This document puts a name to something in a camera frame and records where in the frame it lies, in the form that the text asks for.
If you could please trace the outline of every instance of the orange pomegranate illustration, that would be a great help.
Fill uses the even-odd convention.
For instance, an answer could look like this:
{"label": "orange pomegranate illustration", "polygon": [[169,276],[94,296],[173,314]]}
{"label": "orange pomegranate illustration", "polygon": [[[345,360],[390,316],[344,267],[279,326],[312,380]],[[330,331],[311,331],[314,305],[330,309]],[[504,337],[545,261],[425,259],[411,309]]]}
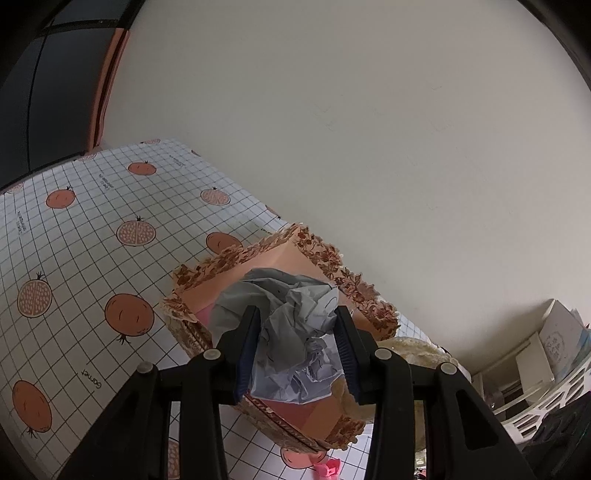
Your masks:
{"label": "orange pomegranate illustration", "polygon": [[203,190],[201,192],[201,199],[204,202],[209,203],[210,205],[227,205],[230,203],[230,197],[227,193],[218,190],[217,188],[212,188],[209,190]]}
{"label": "orange pomegranate illustration", "polygon": [[24,182],[21,183],[17,183],[16,185],[13,185],[12,187],[10,187],[6,193],[16,193],[19,192],[20,190],[22,190],[22,188],[25,186]]}
{"label": "orange pomegranate illustration", "polygon": [[117,238],[131,247],[146,245],[156,238],[156,229],[144,222],[142,217],[137,217],[137,220],[125,222],[117,229]]}
{"label": "orange pomegranate illustration", "polygon": [[240,240],[235,236],[222,232],[210,233],[205,239],[205,243],[215,254],[220,253],[224,248],[229,247],[230,245],[242,245]]}
{"label": "orange pomegranate illustration", "polygon": [[119,293],[105,305],[105,319],[114,331],[121,334],[119,341],[123,345],[128,342],[127,337],[139,337],[150,331],[154,324],[154,311],[144,299],[130,293]]}
{"label": "orange pomegranate illustration", "polygon": [[35,280],[27,281],[18,291],[18,311],[27,318],[39,317],[51,306],[53,293],[49,283],[42,280],[44,276],[39,272]]}
{"label": "orange pomegranate illustration", "polygon": [[56,190],[47,196],[46,204],[49,208],[66,208],[69,207],[76,200],[76,194],[72,187],[64,190]]}
{"label": "orange pomegranate illustration", "polygon": [[51,408],[45,395],[33,384],[19,380],[12,388],[12,403],[18,416],[33,432],[45,433],[51,428]]}
{"label": "orange pomegranate illustration", "polygon": [[148,161],[145,162],[134,162],[127,167],[127,169],[134,175],[154,175],[156,173],[156,167],[154,167]]}
{"label": "orange pomegranate illustration", "polygon": [[96,153],[91,153],[90,155],[84,155],[83,157],[80,157],[78,159],[78,161],[92,160],[95,157],[96,157]]}
{"label": "orange pomegranate illustration", "polygon": [[326,457],[326,452],[298,453],[292,452],[284,447],[281,448],[281,459],[283,463],[295,470],[302,470],[311,467],[315,463],[320,463],[324,457]]}
{"label": "orange pomegranate illustration", "polygon": [[181,478],[181,464],[178,442],[175,439],[168,439],[168,480]]}

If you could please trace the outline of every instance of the black door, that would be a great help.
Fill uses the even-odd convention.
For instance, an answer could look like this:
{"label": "black door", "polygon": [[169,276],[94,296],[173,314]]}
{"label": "black door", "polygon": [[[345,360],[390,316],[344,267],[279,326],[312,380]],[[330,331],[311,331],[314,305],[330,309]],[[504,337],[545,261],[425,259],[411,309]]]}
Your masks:
{"label": "black door", "polygon": [[0,188],[29,172],[28,104],[42,45],[42,38],[34,40],[0,87]]}
{"label": "black door", "polygon": [[132,1],[134,0],[72,0],[56,15],[53,25],[78,21],[119,20]]}
{"label": "black door", "polygon": [[47,37],[31,97],[32,170],[85,152],[93,101],[114,31],[89,28]]}

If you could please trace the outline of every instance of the crumpled gray paper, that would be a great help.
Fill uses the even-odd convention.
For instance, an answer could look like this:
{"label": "crumpled gray paper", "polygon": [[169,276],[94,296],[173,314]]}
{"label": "crumpled gray paper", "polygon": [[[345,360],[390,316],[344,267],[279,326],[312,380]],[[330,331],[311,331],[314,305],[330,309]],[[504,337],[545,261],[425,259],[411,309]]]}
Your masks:
{"label": "crumpled gray paper", "polygon": [[223,290],[209,317],[217,345],[234,330],[248,305],[261,311],[261,336],[252,367],[251,395],[303,404],[330,395],[340,375],[332,329],[339,290],[304,275],[254,268]]}

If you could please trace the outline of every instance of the white wall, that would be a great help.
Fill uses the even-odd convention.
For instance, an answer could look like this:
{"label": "white wall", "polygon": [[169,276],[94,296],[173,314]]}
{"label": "white wall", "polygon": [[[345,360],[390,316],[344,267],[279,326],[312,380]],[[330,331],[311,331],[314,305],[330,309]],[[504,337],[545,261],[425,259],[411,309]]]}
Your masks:
{"label": "white wall", "polygon": [[474,369],[591,320],[590,133],[517,0],[148,0],[105,141],[184,141]]}

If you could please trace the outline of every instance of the pink clip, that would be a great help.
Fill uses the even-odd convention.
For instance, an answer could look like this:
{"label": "pink clip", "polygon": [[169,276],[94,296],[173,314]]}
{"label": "pink clip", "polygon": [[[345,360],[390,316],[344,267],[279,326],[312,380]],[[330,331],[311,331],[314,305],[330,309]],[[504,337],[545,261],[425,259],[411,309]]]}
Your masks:
{"label": "pink clip", "polygon": [[340,471],[340,459],[331,458],[326,463],[314,463],[313,466],[320,478],[337,480],[336,475],[338,475]]}

